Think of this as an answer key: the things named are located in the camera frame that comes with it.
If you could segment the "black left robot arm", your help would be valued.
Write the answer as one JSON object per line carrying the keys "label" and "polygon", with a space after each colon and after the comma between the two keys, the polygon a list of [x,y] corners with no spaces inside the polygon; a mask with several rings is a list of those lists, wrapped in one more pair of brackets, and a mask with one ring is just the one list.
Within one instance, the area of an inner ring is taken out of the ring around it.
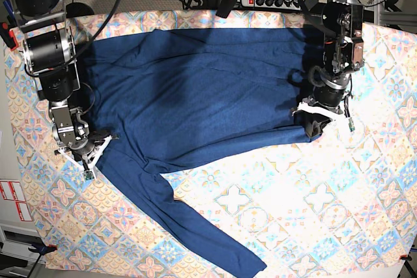
{"label": "black left robot arm", "polygon": [[302,113],[306,135],[313,139],[331,122],[354,131],[349,111],[352,74],[364,67],[362,24],[364,5],[360,0],[327,0],[321,19],[315,19],[305,0],[297,0],[305,19],[324,35],[323,61],[308,70],[313,92],[297,106]]}

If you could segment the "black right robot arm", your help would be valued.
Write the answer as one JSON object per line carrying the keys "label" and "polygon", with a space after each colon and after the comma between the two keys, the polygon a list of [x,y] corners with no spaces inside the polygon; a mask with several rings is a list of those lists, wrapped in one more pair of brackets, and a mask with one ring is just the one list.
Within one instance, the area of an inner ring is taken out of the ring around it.
{"label": "black right robot arm", "polygon": [[91,168],[112,136],[90,132],[82,119],[85,111],[69,102],[80,89],[74,37],[66,24],[65,0],[11,0],[23,34],[25,71],[34,78],[40,100],[47,100],[57,153],[72,153],[76,161]]}

